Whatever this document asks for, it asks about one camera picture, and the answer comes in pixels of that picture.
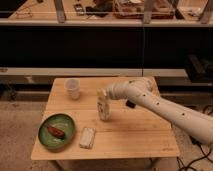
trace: floor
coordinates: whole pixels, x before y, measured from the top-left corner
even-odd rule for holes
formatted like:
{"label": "floor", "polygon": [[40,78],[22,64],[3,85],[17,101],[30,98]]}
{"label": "floor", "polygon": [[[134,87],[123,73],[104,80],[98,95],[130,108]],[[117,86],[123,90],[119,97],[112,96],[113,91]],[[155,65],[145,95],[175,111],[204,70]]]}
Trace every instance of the floor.
{"label": "floor", "polygon": [[[48,99],[48,91],[2,91],[0,99],[0,171],[55,171],[48,161],[30,159],[33,144],[41,121],[42,112]],[[202,156],[200,149],[193,145],[189,136],[173,126],[177,143],[181,151],[181,160],[187,164]],[[176,158],[163,158],[153,169],[143,169],[149,159],[129,160],[88,160],[62,161],[66,170],[73,171],[177,171]],[[208,160],[192,165],[199,171],[212,171],[213,164]]]}

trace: table leg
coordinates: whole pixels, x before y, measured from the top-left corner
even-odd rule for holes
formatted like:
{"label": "table leg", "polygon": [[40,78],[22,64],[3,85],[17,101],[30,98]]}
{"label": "table leg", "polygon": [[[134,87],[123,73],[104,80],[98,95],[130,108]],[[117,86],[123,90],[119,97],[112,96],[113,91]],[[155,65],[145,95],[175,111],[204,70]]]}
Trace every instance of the table leg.
{"label": "table leg", "polygon": [[50,163],[56,168],[57,171],[64,171],[64,169],[56,160],[50,160]]}
{"label": "table leg", "polygon": [[150,165],[146,169],[154,169],[157,163],[160,161],[160,158],[150,158]]}

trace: white cup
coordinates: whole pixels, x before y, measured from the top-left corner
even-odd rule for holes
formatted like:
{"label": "white cup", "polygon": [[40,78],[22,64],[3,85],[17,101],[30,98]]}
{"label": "white cup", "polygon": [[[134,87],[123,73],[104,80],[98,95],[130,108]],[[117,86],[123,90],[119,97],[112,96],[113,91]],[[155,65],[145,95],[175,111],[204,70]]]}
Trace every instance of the white cup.
{"label": "white cup", "polygon": [[79,98],[80,83],[78,79],[68,78],[64,83],[64,87],[73,100],[77,100]]}

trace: cable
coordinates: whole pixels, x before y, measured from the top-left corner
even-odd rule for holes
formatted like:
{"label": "cable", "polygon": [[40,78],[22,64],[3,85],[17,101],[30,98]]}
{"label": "cable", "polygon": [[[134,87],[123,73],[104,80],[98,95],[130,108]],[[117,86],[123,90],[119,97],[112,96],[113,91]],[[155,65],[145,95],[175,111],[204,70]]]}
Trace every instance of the cable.
{"label": "cable", "polygon": [[[203,153],[203,155],[206,156],[207,154],[203,151],[203,148],[202,148],[201,145],[199,146],[199,148],[200,148],[201,152]],[[206,159],[207,159],[209,162],[213,163],[213,160],[210,159],[209,156],[207,156]]]}
{"label": "cable", "polygon": [[195,169],[194,167],[192,167],[191,165],[197,161],[203,160],[203,159],[208,159],[210,162],[213,162],[210,158],[209,155],[211,154],[212,150],[210,149],[209,152],[207,154],[204,153],[201,145],[198,145],[198,147],[201,149],[203,156],[199,157],[197,159],[192,160],[191,162],[189,162],[189,164],[187,166],[184,165],[183,161],[177,157],[177,162],[178,162],[178,167],[179,170],[178,171],[188,171],[189,169],[193,170],[193,171],[198,171],[197,169]]}

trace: dark background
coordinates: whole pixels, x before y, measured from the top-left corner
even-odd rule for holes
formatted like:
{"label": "dark background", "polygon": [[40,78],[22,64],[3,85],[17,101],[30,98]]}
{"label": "dark background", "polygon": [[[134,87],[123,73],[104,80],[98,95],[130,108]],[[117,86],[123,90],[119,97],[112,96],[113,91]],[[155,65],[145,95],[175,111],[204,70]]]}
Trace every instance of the dark background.
{"label": "dark background", "polygon": [[212,39],[207,27],[1,26],[0,67],[184,68],[188,54],[213,59]]}

